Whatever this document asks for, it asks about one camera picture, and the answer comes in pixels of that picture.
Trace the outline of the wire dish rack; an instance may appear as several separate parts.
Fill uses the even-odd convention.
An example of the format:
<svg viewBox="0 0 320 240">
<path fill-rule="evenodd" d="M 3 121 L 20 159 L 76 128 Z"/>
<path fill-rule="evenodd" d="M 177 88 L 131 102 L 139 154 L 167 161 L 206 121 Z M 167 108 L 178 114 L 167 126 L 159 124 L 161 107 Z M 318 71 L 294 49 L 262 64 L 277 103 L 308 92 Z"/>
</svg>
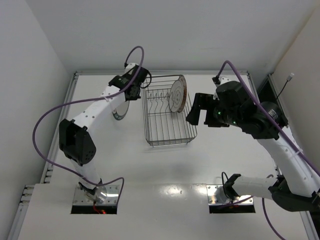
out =
<svg viewBox="0 0 320 240">
<path fill-rule="evenodd" d="M 142 84 L 144 136 L 151 147 L 187 145 L 198 134 L 186 121 L 192 106 L 188 89 L 183 111 L 171 112 L 169 108 L 170 90 L 180 75 L 156 75 Z"/>
</svg>

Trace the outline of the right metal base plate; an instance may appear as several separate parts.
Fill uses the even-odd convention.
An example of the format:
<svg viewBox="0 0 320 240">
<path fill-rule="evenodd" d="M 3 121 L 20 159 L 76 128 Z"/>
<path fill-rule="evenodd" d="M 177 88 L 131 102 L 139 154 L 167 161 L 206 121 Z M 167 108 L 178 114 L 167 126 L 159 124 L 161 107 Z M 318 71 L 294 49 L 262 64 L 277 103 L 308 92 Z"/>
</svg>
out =
<svg viewBox="0 0 320 240">
<path fill-rule="evenodd" d="M 223 205 L 231 206 L 249 206 L 254 204 L 253 197 L 250 195 L 236 196 L 234 200 L 227 198 L 224 195 L 221 184 L 209 184 L 206 186 L 208 205 L 220 207 Z"/>
</svg>

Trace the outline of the metal base plate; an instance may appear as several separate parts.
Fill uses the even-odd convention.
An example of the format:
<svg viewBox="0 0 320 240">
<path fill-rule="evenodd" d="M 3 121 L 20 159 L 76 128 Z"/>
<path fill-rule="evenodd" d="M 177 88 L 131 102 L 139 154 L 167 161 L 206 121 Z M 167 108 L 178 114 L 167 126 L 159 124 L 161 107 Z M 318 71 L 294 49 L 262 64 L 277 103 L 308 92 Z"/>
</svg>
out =
<svg viewBox="0 0 320 240">
<path fill-rule="evenodd" d="M 206 186 L 208 205 L 220 207 L 223 205 L 231 206 L 249 206 L 254 204 L 253 197 L 250 195 L 236 196 L 234 200 L 227 198 L 224 195 L 221 184 L 209 184 Z"/>
<path fill-rule="evenodd" d="M 119 199 L 120 186 L 99 186 L 92 191 L 77 186 L 74 190 L 72 203 L 74 206 L 115 206 Z"/>
</svg>

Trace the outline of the orange sunburst plate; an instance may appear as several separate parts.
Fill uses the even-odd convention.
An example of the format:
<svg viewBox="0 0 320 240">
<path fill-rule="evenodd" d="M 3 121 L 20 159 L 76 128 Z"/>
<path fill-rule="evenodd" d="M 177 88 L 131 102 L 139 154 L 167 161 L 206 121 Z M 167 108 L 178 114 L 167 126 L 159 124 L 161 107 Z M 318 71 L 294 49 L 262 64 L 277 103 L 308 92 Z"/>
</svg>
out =
<svg viewBox="0 0 320 240">
<path fill-rule="evenodd" d="M 180 103 L 180 106 L 179 106 L 177 112 L 181 113 L 186 105 L 187 93 L 188 93 L 187 89 L 188 88 L 187 88 L 187 81 L 183 75 L 180 75 L 178 80 L 180 81 L 180 83 L 182 85 L 182 99 L 181 99 L 181 103 Z"/>
</svg>

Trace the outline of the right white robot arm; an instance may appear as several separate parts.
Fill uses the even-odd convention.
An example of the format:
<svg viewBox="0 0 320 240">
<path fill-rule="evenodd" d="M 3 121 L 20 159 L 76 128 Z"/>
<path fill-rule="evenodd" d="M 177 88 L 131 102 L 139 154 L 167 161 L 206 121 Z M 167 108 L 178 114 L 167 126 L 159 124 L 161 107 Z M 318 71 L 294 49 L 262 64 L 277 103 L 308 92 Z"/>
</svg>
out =
<svg viewBox="0 0 320 240">
<path fill-rule="evenodd" d="M 288 121 L 272 102 L 254 103 L 240 82 L 220 84 L 214 94 L 196 93 L 186 121 L 198 125 L 200 112 L 211 128 L 235 126 L 251 135 L 269 153 L 281 174 L 274 178 L 246 177 L 234 173 L 215 192 L 219 204 L 251 195 L 273 200 L 289 212 L 319 212 L 320 177 L 304 162 L 293 136 L 283 128 Z"/>
</svg>

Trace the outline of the green rimmed lettered plate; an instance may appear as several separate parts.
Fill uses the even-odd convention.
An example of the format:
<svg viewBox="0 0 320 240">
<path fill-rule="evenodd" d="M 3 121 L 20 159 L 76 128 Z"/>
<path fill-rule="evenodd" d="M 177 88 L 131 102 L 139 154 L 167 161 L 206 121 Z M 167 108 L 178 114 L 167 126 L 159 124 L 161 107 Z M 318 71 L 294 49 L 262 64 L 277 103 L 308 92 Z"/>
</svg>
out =
<svg viewBox="0 0 320 240">
<path fill-rule="evenodd" d="M 112 115 L 113 115 L 114 119 L 117 121 L 121 121 L 122 119 L 124 119 L 128 110 L 129 110 L 129 106 L 130 106 L 129 101 L 125 101 L 125 102 L 121 103 L 119 106 L 117 106 L 112 111 Z"/>
</svg>

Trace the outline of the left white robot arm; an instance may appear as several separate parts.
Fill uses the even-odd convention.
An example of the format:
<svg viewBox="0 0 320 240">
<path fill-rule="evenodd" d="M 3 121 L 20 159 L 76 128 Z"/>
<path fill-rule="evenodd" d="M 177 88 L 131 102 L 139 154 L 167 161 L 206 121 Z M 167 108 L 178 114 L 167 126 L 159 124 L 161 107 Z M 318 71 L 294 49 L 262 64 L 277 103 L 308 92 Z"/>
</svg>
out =
<svg viewBox="0 0 320 240">
<path fill-rule="evenodd" d="M 81 175 L 79 187 L 89 199 L 103 202 L 107 189 L 96 171 L 94 156 L 97 148 L 93 141 L 94 131 L 121 104 L 140 99 L 141 85 L 150 75 L 149 70 L 130 63 L 123 75 L 115 76 L 95 100 L 72 120 L 59 123 L 59 149 L 70 159 L 75 171 Z"/>
</svg>

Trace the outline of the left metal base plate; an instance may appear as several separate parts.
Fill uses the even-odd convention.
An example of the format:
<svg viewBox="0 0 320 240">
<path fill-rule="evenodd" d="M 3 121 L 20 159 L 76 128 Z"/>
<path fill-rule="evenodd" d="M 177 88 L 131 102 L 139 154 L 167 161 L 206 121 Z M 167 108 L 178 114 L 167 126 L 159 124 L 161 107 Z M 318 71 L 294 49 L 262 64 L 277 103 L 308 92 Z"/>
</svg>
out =
<svg viewBox="0 0 320 240">
<path fill-rule="evenodd" d="M 72 203 L 74 206 L 115 206 L 119 199 L 120 186 L 99 186 L 92 191 L 77 186 L 74 190 Z"/>
</svg>

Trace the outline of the white plate dark rim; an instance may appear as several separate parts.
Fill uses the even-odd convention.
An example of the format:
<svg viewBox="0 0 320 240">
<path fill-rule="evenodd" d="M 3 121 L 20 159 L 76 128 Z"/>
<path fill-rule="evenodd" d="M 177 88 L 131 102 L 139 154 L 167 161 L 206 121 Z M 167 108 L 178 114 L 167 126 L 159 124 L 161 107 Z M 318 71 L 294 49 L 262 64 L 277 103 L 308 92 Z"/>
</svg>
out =
<svg viewBox="0 0 320 240">
<path fill-rule="evenodd" d="M 180 112 L 184 101 L 184 85 L 181 79 L 177 79 L 171 86 L 169 93 L 169 109 L 172 113 Z"/>
</svg>

